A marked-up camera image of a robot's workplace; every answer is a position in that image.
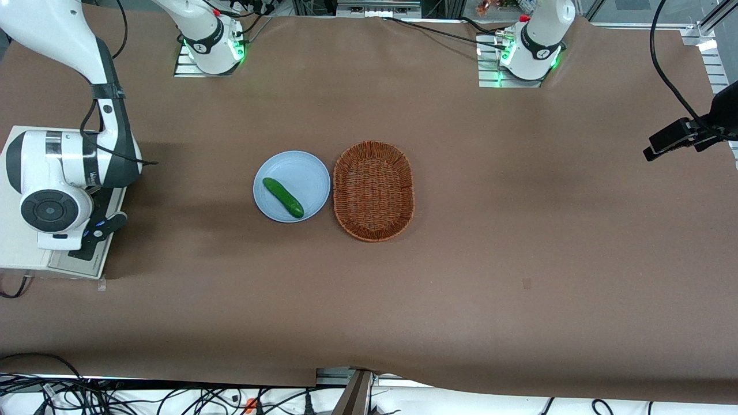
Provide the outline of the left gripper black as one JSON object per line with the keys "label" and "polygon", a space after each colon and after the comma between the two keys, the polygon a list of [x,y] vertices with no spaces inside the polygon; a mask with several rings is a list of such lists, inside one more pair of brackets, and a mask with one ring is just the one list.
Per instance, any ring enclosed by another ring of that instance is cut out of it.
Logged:
{"label": "left gripper black", "polygon": [[737,135],[737,81],[714,95],[709,111],[709,126],[712,129],[699,129],[699,125],[689,118],[680,118],[649,137],[649,146],[643,150],[647,162],[653,162],[665,153],[683,147],[703,152],[712,145],[723,141],[723,135],[736,140]]}

